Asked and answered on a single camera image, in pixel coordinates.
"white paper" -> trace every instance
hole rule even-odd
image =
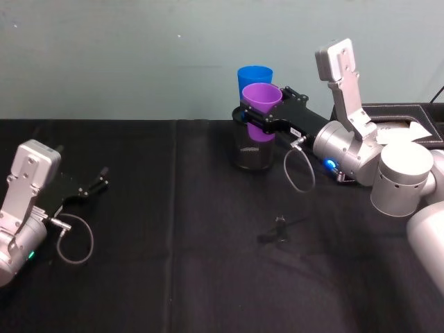
[[[405,122],[378,123],[376,142],[378,144],[399,141],[411,142],[430,135],[432,134],[416,121],[412,121],[410,125]]]

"blue cup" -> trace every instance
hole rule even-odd
[[[246,66],[237,71],[239,98],[243,99],[242,90],[252,83],[271,83],[273,70],[265,66]]]

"black cloth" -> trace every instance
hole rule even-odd
[[[0,123],[0,175],[34,137],[65,146],[64,172],[88,181],[107,166],[111,182],[78,211],[96,238],[91,260],[63,263],[50,228],[0,290],[2,332],[444,330],[444,298],[408,245],[407,219],[380,214],[369,189],[338,186],[313,158],[316,189],[296,193],[283,144],[271,170],[235,168],[231,130],[231,121]],[[308,185],[307,166],[291,161]],[[289,241],[259,244],[281,215]],[[84,254],[85,233],[66,242],[67,255]]]
[[[91,259],[79,267],[62,262],[55,251],[60,231],[50,227],[34,258],[0,290],[2,332],[165,332],[175,132],[171,121],[0,123],[4,177],[17,145],[31,137],[62,144],[60,170],[79,180],[88,182],[102,167],[110,168],[110,189],[96,205],[77,212],[94,233]],[[0,184],[6,192],[6,181]],[[65,237],[65,255],[80,259],[88,238],[81,224],[73,228],[80,232]]]

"cable connector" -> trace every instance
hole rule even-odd
[[[57,220],[55,218],[51,218],[50,222],[52,224],[54,224],[55,226],[62,228],[63,234],[60,234],[61,237],[63,237],[65,235],[66,231],[70,231],[72,228],[68,223],[62,222],[61,220]]]
[[[296,141],[291,142],[290,146],[293,149],[298,149],[299,151],[302,151],[302,148],[300,147],[300,145],[303,144],[305,142],[305,140],[307,140],[307,137],[300,137]]]

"purple cup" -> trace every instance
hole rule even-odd
[[[282,92],[278,87],[270,83],[252,83],[242,90],[244,100],[256,110],[267,114],[271,108],[280,103]],[[256,142],[268,142],[275,138],[274,134],[265,134],[262,129],[247,123],[248,135]]]

